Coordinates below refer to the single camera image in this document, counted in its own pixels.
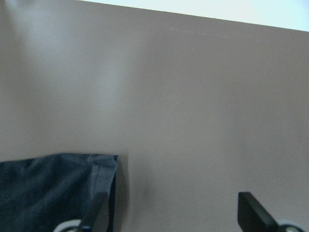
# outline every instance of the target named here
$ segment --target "denim fabric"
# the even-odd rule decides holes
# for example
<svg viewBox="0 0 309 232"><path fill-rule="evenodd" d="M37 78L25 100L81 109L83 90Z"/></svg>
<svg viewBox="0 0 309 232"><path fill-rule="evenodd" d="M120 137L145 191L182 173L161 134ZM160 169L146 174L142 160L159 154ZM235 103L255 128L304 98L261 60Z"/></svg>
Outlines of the denim fabric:
<svg viewBox="0 0 309 232"><path fill-rule="evenodd" d="M0 231L52 232L83 218L96 192L108 192L113 214L116 170L117 156L98 154L1 162Z"/></svg>

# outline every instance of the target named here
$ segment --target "dark blue cloth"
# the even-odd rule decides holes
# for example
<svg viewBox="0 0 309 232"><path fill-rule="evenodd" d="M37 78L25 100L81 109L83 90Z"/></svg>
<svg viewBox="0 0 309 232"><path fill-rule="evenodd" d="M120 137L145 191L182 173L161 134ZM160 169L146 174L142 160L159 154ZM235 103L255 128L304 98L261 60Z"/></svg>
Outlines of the dark blue cloth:
<svg viewBox="0 0 309 232"><path fill-rule="evenodd" d="M96 192L108 192L113 207L116 171L117 156L99 154L1 162L0 231L52 232L82 219Z"/></svg>

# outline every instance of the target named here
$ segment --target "folded fabric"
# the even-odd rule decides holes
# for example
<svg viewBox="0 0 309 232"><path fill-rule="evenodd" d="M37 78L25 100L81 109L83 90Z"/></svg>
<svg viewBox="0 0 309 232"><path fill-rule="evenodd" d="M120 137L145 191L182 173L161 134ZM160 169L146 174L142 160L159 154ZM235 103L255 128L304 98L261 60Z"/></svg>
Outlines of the folded fabric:
<svg viewBox="0 0 309 232"><path fill-rule="evenodd" d="M0 231L52 232L83 218L96 192L109 195L112 232L117 156L56 154L0 163Z"/></svg>

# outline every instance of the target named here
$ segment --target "cloth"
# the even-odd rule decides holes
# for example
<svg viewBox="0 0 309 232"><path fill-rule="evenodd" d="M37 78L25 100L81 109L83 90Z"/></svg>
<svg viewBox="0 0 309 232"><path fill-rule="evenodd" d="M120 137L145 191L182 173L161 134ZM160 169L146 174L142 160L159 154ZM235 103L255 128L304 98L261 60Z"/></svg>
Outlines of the cloth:
<svg viewBox="0 0 309 232"><path fill-rule="evenodd" d="M0 231L52 232L107 192L113 220L117 156L55 154L0 163Z"/></svg>

